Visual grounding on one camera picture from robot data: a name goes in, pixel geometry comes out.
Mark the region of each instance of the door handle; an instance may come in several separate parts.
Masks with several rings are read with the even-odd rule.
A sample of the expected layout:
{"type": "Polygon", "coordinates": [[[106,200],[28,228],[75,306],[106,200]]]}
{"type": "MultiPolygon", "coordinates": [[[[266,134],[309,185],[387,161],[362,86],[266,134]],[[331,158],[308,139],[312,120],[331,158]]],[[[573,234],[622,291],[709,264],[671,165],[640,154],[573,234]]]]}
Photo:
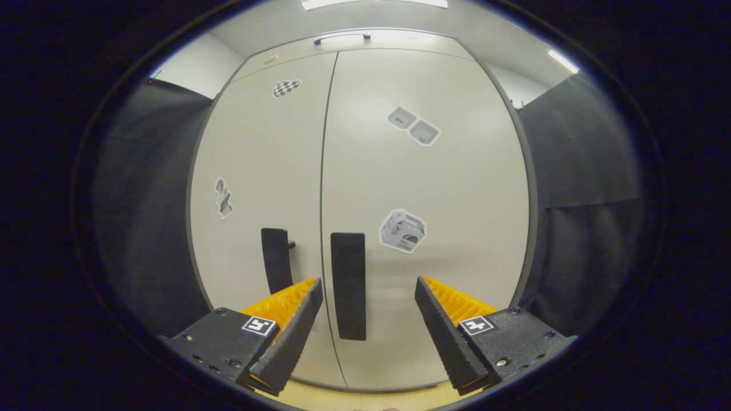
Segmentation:
{"type": "Polygon", "coordinates": [[[295,242],[287,237],[281,228],[262,228],[262,251],[264,271],[267,274],[269,292],[274,294],[294,284],[289,264],[289,251],[295,242]]]}
{"type": "Polygon", "coordinates": [[[333,297],[342,339],[366,340],[366,235],[330,234],[333,297]]]}
{"type": "Polygon", "coordinates": [[[332,39],[333,37],[341,37],[341,36],[363,36],[363,39],[364,40],[370,40],[371,39],[371,35],[370,34],[367,34],[367,33],[333,34],[332,36],[325,36],[325,37],[320,37],[319,39],[316,39],[314,41],[314,44],[315,45],[320,45],[320,43],[322,43],[322,41],[324,39],[332,39]]]}

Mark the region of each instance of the ceiling light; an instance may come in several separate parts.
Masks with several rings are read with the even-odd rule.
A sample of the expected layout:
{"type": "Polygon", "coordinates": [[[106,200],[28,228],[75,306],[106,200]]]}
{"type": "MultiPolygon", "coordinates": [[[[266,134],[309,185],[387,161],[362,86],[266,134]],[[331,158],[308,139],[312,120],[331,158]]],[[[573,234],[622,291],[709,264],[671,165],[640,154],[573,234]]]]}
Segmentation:
{"type": "Polygon", "coordinates": [[[574,74],[579,72],[579,68],[576,67],[575,65],[571,64],[571,61],[566,59],[566,57],[563,57],[561,54],[558,54],[557,52],[550,50],[548,52],[548,55],[553,57],[554,59],[556,59],[559,63],[563,64],[564,67],[569,69],[570,72],[572,72],[574,74]]]}
{"type": "MultiPolygon", "coordinates": [[[[332,6],[333,4],[352,3],[354,1],[362,1],[362,0],[304,0],[304,1],[302,1],[302,7],[304,7],[305,10],[309,11],[309,10],[319,9],[320,7],[332,6]]],[[[442,9],[447,8],[447,0],[402,0],[402,1],[408,1],[410,3],[427,4],[428,6],[441,7],[442,9]]]]}

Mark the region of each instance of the white wall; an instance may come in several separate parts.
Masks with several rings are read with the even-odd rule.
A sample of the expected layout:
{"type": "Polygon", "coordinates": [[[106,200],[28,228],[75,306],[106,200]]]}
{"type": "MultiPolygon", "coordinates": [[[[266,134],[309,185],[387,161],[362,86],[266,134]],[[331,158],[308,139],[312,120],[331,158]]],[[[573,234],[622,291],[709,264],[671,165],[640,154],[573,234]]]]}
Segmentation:
{"type": "Polygon", "coordinates": [[[169,57],[150,77],[213,99],[241,63],[241,55],[213,35],[204,34],[169,57]]]}
{"type": "Polygon", "coordinates": [[[495,64],[487,64],[488,69],[495,75],[500,86],[505,90],[508,98],[512,100],[515,108],[533,101],[536,97],[548,91],[548,87],[535,80],[531,80],[516,72],[513,72],[495,64]]]}
{"type": "Polygon", "coordinates": [[[487,9],[481,1],[449,0],[448,4],[447,9],[440,9],[405,1],[357,1],[308,12],[300,0],[267,0],[211,32],[248,57],[327,31],[361,27],[416,29],[454,37],[480,63],[495,64],[548,88],[571,75],[549,57],[551,46],[487,9]]]}

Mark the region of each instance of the white cabinet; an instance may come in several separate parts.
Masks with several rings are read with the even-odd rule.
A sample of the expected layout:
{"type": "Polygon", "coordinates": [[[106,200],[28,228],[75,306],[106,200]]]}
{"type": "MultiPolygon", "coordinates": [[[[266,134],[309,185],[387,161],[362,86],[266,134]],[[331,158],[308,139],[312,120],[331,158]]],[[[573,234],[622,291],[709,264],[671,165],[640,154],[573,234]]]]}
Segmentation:
{"type": "MultiPolygon", "coordinates": [[[[319,181],[322,128],[335,54],[291,61],[226,88],[194,160],[190,229],[201,282],[214,307],[241,310],[270,295],[261,229],[284,228],[296,242],[292,280],[322,276],[319,181]],[[284,98],[274,87],[301,84],[284,98]],[[221,217],[215,184],[223,178],[232,211],[221,217]]],[[[322,305],[296,377],[343,385],[322,305]]]]}
{"type": "MultiPolygon", "coordinates": [[[[523,265],[528,206],[515,126],[476,62],[411,50],[340,52],[325,131],[322,233],[329,290],[330,234],[365,234],[366,340],[340,339],[330,310],[348,386],[446,380],[414,302],[417,277],[506,308],[523,265]],[[441,130],[433,145],[389,123],[399,106],[441,130]],[[379,243],[379,226],[399,208],[426,224],[411,254],[379,243]]],[[[333,294],[327,298],[334,307],[333,294]]]]}
{"type": "Polygon", "coordinates": [[[233,81],[246,77],[253,72],[307,56],[368,48],[422,50],[473,60],[472,56],[451,37],[410,30],[348,30],[309,37],[255,54],[239,69],[233,81]],[[314,42],[318,39],[321,42],[315,45],[314,42]]]}
{"type": "Polygon", "coordinates": [[[212,304],[243,309],[269,295],[261,228],[287,229],[294,281],[321,276],[325,286],[294,375],[350,388],[432,384],[447,375],[414,301],[417,277],[508,306],[528,235],[525,162],[503,99],[455,40],[354,32],[369,32],[373,47],[359,36],[316,51],[312,39],[293,42],[267,67],[270,52],[249,59],[225,89],[195,159],[194,256],[212,304]],[[274,98],[283,80],[301,84],[274,98]],[[408,113],[390,122],[399,107],[408,113]],[[232,193],[225,219],[218,178],[232,193]],[[411,254],[379,242],[396,209],[426,224],[411,254]],[[365,341],[339,336],[338,315],[349,313],[336,311],[332,233],[365,236],[365,341]]]}

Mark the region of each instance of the black fabric backdrop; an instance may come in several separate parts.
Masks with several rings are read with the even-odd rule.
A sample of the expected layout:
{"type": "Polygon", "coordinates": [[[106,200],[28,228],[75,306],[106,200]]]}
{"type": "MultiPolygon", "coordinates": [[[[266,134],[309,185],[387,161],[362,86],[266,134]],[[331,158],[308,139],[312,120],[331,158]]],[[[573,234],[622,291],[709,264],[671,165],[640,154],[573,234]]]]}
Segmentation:
{"type": "Polygon", "coordinates": [[[145,82],[115,117],[99,155],[94,218],[118,297],[155,335],[172,337],[209,308],[186,233],[193,150],[212,100],[145,82]]]}
{"type": "Polygon", "coordinates": [[[518,111],[534,160],[538,238],[520,305],[581,335],[625,284],[645,215],[631,130],[580,72],[518,111]]]}

